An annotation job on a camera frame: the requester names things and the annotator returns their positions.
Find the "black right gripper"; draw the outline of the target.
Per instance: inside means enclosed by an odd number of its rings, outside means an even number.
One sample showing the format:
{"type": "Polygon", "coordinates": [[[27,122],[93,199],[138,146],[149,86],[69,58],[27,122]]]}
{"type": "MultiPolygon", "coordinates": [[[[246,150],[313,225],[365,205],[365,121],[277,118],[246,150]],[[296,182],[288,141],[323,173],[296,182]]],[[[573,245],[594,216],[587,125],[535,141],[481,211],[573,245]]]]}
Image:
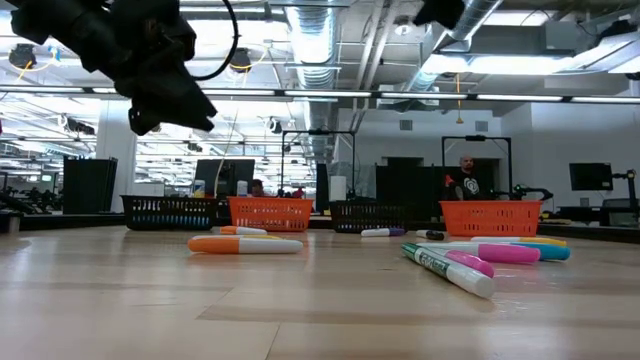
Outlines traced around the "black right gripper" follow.
{"type": "Polygon", "coordinates": [[[416,26],[437,22],[446,29],[453,29],[465,11],[463,0],[422,1],[423,5],[413,19],[416,26]]]}

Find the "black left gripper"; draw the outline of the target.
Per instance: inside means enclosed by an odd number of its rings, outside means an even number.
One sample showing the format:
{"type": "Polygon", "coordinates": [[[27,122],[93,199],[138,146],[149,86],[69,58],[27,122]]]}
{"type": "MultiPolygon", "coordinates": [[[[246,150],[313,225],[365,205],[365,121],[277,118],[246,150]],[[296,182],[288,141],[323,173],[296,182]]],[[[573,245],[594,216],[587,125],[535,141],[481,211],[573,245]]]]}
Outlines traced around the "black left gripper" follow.
{"type": "Polygon", "coordinates": [[[186,71],[196,35],[178,0],[55,0],[50,35],[89,71],[102,72],[131,100],[131,130],[144,135],[161,123],[211,131],[217,114],[186,71]]]}

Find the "small orange marker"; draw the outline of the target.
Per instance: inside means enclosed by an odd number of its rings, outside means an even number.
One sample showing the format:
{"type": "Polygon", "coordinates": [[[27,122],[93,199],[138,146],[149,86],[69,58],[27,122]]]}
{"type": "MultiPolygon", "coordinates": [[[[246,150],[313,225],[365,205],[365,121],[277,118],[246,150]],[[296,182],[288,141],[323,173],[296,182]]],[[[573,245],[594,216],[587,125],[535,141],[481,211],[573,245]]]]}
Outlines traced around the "small orange marker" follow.
{"type": "Polygon", "coordinates": [[[221,235],[267,235],[268,232],[260,228],[242,227],[242,226],[224,226],[219,230],[221,235]]]}
{"type": "Polygon", "coordinates": [[[295,254],[304,245],[297,240],[246,236],[196,236],[187,247],[194,253],[207,254],[295,254]]]}

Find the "small pink marker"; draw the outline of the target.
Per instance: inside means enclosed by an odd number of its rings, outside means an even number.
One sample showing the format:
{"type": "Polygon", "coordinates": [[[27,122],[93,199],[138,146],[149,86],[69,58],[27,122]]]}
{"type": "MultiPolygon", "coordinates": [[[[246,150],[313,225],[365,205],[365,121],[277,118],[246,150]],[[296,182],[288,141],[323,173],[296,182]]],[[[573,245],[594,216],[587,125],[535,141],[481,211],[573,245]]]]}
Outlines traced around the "small pink marker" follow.
{"type": "Polygon", "coordinates": [[[493,266],[479,257],[462,252],[459,250],[440,250],[440,253],[447,259],[458,262],[462,265],[470,267],[489,278],[494,277],[494,268],[493,266]]]}
{"type": "Polygon", "coordinates": [[[541,252],[537,248],[504,243],[418,243],[428,249],[457,250],[469,253],[481,260],[497,263],[535,263],[540,260],[541,252]]]}

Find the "thin green marker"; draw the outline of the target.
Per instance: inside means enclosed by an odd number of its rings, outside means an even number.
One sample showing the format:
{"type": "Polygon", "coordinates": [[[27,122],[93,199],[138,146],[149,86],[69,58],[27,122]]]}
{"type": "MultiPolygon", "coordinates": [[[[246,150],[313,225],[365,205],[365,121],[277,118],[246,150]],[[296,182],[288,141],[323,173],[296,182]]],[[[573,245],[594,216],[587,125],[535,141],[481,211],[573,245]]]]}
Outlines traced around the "thin green marker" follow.
{"type": "Polygon", "coordinates": [[[416,244],[403,243],[401,251],[416,264],[471,294],[485,299],[491,298],[494,294],[493,279],[472,267],[416,244]]]}

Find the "small light blue marker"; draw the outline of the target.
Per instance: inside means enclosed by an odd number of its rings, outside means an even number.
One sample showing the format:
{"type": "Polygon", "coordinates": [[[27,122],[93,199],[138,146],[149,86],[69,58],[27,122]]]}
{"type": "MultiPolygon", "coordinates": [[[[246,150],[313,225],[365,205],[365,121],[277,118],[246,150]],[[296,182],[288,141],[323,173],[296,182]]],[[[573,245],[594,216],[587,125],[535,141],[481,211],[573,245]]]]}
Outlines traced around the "small light blue marker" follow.
{"type": "Polygon", "coordinates": [[[564,261],[571,256],[571,250],[565,246],[526,242],[514,242],[514,245],[537,249],[540,261],[564,261]]]}

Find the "black ceiling device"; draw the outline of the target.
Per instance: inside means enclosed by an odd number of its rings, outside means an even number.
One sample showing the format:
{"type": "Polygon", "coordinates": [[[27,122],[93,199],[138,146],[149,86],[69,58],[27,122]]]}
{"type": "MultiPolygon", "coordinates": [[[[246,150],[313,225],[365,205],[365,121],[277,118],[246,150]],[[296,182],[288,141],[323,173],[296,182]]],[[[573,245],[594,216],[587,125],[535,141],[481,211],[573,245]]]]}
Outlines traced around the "black ceiling device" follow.
{"type": "Polygon", "coordinates": [[[19,43],[9,53],[9,63],[22,69],[30,69],[37,64],[36,56],[31,44],[19,43]]]}
{"type": "Polygon", "coordinates": [[[247,73],[252,66],[247,48],[238,48],[229,64],[231,71],[235,73],[247,73]]]}

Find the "black monitor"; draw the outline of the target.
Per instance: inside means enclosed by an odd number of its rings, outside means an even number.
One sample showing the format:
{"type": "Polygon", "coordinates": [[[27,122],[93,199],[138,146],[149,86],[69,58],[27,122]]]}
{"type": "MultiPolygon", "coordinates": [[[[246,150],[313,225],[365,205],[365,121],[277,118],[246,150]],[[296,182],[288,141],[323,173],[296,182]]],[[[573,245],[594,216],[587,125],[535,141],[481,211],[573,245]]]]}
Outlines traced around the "black monitor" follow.
{"type": "Polygon", "coordinates": [[[573,191],[611,191],[613,173],[609,163],[570,163],[573,191]]]}
{"type": "Polygon", "coordinates": [[[236,183],[245,180],[249,183],[251,192],[254,179],[254,160],[198,160],[194,180],[206,181],[206,196],[214,198],[226,198],[236,195],[236,183]]]}

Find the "black plastic basket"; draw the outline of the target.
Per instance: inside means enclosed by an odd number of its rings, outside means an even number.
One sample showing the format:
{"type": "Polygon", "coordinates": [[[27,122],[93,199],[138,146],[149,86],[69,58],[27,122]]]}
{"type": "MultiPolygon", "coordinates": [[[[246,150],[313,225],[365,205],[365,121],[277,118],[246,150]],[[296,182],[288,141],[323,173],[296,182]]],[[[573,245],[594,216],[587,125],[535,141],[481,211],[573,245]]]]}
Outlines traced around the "black plastic basket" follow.
{"type": "Polygon", "coordinates": [[[338,233],[360,233],[377,228],[405,229],[409,221],[406,206],[371,201],[330,203],[331,224],[338,233]]]}
{"type": "Polygon", "coordinates": [[[209,198],[122,195],[130,230],[205,230],[214,226],[217,201],[209,198]]]}

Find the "black partition panel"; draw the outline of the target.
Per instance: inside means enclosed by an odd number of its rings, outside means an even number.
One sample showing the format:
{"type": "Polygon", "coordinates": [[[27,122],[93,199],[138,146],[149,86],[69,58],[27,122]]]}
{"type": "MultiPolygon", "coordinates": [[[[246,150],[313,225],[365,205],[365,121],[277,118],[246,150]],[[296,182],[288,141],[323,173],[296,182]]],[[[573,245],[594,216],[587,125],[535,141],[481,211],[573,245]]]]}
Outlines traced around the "black partition panel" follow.
{"type": "Polygon", "coordinates": [[[63,213],[110,213],[118,160],[65,158],[63,165],[63,213]]]}

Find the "orange plastic basket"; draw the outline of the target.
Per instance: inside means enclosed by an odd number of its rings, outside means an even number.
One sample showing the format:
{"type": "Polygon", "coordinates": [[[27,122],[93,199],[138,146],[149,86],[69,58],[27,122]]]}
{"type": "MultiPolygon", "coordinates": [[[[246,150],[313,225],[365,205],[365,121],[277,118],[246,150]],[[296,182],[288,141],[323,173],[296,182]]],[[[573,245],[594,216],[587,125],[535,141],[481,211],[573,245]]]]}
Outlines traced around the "orange plastic basket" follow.
{"type": "Polygon", "coordinates": [[[537,234],[541,201],[440,201],[446,231],[452,236],[522,236],[537,234]]]}
{"type": "Polygon", "coordinates": [[[309,226],[312,199],[230,197],[233,226],[273,232],[303,232],[309,226]]]}

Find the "white box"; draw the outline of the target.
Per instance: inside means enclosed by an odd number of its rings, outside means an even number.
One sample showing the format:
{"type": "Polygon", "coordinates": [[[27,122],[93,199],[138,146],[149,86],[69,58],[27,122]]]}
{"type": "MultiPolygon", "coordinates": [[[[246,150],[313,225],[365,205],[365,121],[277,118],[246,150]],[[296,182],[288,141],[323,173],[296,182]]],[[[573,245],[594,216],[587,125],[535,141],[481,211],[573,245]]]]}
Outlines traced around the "white box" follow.
{"type": "Polygon", "coordinates": [[[347,197],[347,178],[345,176],[331,176],[329,187],[329,201],[345,201],[347,197]]]}

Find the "black stand frame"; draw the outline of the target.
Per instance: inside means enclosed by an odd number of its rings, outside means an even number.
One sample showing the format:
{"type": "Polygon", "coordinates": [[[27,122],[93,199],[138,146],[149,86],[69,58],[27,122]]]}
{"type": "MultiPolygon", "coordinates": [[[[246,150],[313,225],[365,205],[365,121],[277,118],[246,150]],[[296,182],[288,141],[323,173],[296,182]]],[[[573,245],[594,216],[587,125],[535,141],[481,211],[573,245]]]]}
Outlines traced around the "black stand frame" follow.
{"type": "Polygon", "coordinates": [[[286,141],[286,136],[288,134],[295,134],[299,136],[301,134],[309,135],[309,136],[330,136],[330,135],[349,135],[351,137],[351,142],[345,141],[347,145],[351,146],[352,151],[352,179],[351,179],[351,188],[346,192],[346,200],[351,201],[356,197],[356,132],[352,130],[341,131],[341,130],[330,130],[323,128],[316,128],[310,130],[284,130],[281,133],[281,142],[280,142],[280,178],[279,178],[279,187],[278,187],[278,195],[281,196],[284,194],[284,158],[288,153],[287,147],[290,145],[289,142],[286,141]]]}
{"type": "Polygon", "coordinates": [[[443,136],[441,138],[441,170],[444,176],[444,200],[452,200],[452,201],[462,201],[465,199],[465,195],[467,195],[468,190],[464,187],[454,186],[448,182],[448,174],[445,172],[446,170],[446,153],[448,150],[445,148],[446,142],[449,140],[464,140],[465,142],[485,142],[491,140],[494,144],[496,144],[497,140],[504,141],[507,144],[507,165],[508,165],[508,188],[506,191],[495,190],[489,188],[486,192],[481,193],[480,195],[473,195],[471,200],[496,200],[500,196],[506,196],[508,199],[512,197],[512,188],[513,188],[513,157],[512,157],[512,140],[510,137],[487,137],[484,135],[466,135],[466,136],[443,136]]]}

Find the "silver ventilation duct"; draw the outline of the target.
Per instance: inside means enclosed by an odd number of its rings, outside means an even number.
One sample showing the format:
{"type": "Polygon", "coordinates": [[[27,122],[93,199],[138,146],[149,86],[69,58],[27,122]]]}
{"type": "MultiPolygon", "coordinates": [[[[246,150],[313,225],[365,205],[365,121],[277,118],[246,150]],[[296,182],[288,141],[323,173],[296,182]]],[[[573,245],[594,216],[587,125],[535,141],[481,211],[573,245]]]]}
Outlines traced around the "silver ventilation duct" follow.
{"type": "Polygon", "coordinates": [[[338,11],[320,6],[287,7],[290,43],[296,69],[303,89],[333,89],[336,70],[329,67],[335,61],[338,35],[338,11]]]}

